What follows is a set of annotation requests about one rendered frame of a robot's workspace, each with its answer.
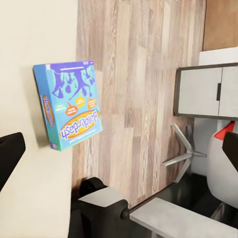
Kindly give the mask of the board game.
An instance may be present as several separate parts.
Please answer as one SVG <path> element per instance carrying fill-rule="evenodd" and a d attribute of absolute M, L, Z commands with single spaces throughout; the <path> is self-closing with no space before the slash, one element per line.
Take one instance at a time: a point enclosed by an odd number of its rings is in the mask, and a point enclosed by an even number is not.
<path fill-rule="evenodd" d="M 102 131 L 93 61 L 33 66 L 51 149 L 65 149 Z"/>

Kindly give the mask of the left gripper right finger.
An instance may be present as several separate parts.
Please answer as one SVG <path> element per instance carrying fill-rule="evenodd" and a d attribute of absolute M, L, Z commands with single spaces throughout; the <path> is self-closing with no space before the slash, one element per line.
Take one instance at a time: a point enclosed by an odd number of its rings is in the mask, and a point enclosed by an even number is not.
<path fill-rule="evenodd" d="M 238 134 L 226 132 L 222 149 L 238 172 Z"/>

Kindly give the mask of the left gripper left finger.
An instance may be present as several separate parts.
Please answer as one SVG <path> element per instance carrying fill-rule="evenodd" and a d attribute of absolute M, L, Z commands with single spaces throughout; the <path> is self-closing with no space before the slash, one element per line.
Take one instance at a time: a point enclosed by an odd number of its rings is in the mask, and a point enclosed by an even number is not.
<path fill-rule="evenodd" d="M 26 151 L 21 132 L 0 137 L 0 191 Z"/>

